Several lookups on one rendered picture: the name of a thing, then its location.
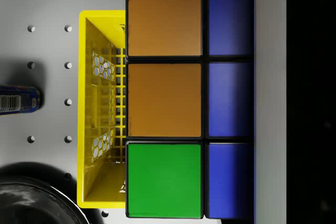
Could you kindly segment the puzzle cube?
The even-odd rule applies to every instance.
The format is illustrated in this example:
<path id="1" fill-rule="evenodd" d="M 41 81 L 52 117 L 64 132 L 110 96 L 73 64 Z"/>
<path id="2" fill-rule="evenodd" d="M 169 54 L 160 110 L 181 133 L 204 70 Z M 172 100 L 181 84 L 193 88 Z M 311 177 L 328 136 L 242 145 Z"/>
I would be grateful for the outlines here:
<path id="1" fill-rule="evenodd" d="M 125 214 L 254 221 L 254 0 L 125 0 Z"/>

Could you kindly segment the yellow basket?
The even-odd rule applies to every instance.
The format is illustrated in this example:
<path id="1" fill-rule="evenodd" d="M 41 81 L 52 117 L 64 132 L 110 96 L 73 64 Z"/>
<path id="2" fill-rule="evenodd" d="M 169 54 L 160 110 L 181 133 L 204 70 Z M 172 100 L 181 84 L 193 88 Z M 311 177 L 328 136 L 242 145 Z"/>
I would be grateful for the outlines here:
<path id="1" fill-rule="evenodd" d="M 125 207 L 125 11 L 79 15 L 77 204 Z"/>

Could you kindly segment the black plate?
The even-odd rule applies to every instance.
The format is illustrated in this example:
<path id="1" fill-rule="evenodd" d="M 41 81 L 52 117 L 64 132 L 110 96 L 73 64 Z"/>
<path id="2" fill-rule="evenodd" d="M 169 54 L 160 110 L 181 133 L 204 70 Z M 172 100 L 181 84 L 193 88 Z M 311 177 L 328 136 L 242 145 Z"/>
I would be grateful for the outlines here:
<path id="1" fill-rule="evenodd" d="M 82 210 L 53 187 L 0 183 L 0 224 L 89 224 Z"/>

